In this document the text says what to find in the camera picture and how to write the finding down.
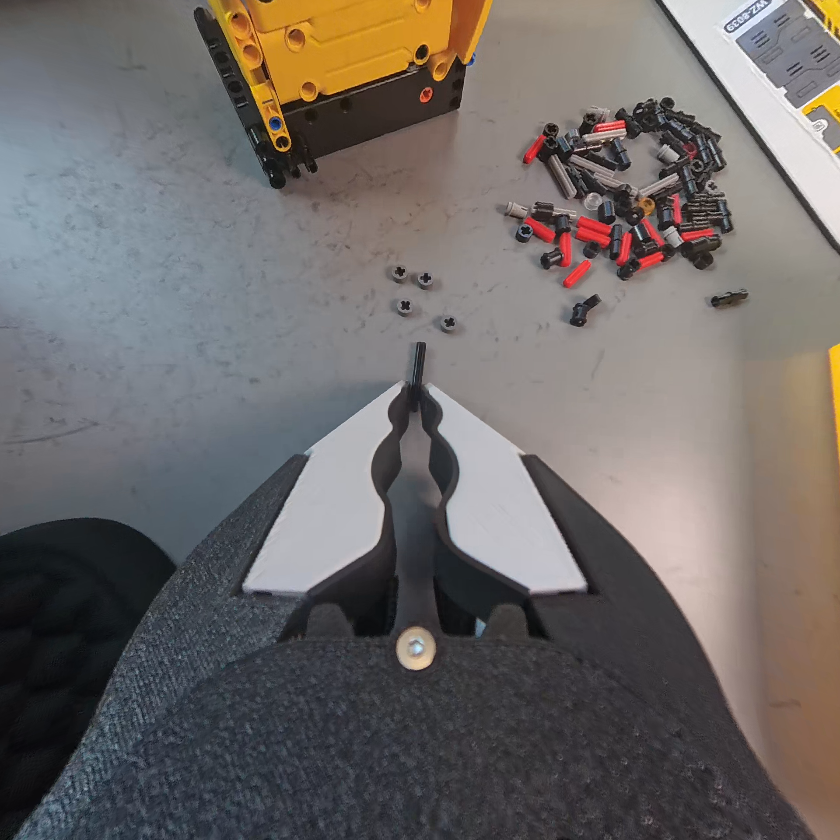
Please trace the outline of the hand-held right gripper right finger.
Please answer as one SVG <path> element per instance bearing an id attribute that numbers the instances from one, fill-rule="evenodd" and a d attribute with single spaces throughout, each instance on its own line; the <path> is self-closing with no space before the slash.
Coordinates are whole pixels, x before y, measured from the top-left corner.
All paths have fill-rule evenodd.
<path id="1" fill-rule="evenodd" d="M 498 607 L 516 607 L 524 629 L 547 636 L 537 601 L 585 595 L 589 585 L 526 454 L 435 385 L 420 397 L 434 512 L 434 595 L 443 631 L 475 636 Z"/>

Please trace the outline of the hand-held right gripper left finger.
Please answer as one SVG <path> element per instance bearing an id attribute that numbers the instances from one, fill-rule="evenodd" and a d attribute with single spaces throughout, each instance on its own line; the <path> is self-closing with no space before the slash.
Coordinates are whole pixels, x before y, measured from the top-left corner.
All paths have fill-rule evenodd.
<path id="1" fill-rule="evenodd" d="M 296 602 L 282 636 L 305 633 L 311 611 L 337 606 L 358 636 L 396 619 L 396 536 L 388 492 L 403 467 L 412 412 L 399 381 L 301 457 L 273 522 L 243 570 L 242 595 Z"/>

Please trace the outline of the yellow plastic bin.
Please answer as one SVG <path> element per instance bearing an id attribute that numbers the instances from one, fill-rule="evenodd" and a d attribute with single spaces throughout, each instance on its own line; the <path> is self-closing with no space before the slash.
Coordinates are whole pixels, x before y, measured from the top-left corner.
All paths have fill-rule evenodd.
<path id="1" fill-rule="evenodd" d="M 840 448 L 840 346 L 834 345 L 828 351 L 828 373 L 831 386 L 833 421 L 835 429 L 836 454 L 839 461 Z"/>

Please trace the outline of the yellow black lego truck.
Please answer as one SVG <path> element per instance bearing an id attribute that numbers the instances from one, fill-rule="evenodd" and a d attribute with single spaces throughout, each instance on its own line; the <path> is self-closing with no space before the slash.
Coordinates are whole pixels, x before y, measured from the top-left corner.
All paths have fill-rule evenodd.
<path id="1" fill-rule="evenodd" d="M 268 184 L 456 112 L 491 1 L 210 1 L 194 9 Z"/>

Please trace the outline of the pile of small lego parts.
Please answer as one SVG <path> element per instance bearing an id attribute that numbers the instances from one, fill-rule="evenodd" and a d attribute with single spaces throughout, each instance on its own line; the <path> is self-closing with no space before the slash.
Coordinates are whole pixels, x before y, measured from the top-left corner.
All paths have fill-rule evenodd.
<path id="1" fill-rule="evenodd" d="M 509 201 L 502 215 L 514 236 L 542 243 L 544 270 L 566 270 L 573 288 L 608 259 L 620 281 L 682 258 L 709 270 L 734 233 L 726 193 L 716 180 L 728 166 L 722 135 L 677 108 L 648 98 L 631 108 L 590 108 L 580 124 L 547 122 L 524 151 L 524 167 L 542 167 L 555 201 Z"/>

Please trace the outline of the printed lego leaflet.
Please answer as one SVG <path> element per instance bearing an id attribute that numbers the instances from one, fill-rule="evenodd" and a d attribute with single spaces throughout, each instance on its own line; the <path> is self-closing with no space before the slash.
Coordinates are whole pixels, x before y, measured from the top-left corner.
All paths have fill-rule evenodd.
<path id="1" fill-rule="evenodd" d="M 721 32 L 838 158 L 839 2 L 746 2 Z"/>

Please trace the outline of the black padded wrist rest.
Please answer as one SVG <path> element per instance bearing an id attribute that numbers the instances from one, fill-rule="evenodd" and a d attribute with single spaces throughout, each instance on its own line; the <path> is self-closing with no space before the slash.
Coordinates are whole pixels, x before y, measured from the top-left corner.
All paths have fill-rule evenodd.
<path id="1" fill-rule="evenodd" d="M 118 521 L 1 538 L 1 838 L 13 838 L 88 729 L 140 619 L 175 571 Z"/>

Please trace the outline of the white board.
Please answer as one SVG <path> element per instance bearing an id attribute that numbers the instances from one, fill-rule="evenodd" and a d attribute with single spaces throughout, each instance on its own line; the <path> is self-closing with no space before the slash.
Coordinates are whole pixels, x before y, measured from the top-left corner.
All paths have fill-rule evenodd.
<path id="1" fill-rule="evenodd" d="M 785 106 L 752 63 L 721 32 L 721 23 L 746 2 L 663 1 L 679 31 L 762 151 L 835 251 L 839 250 L 839 155 Z"/>

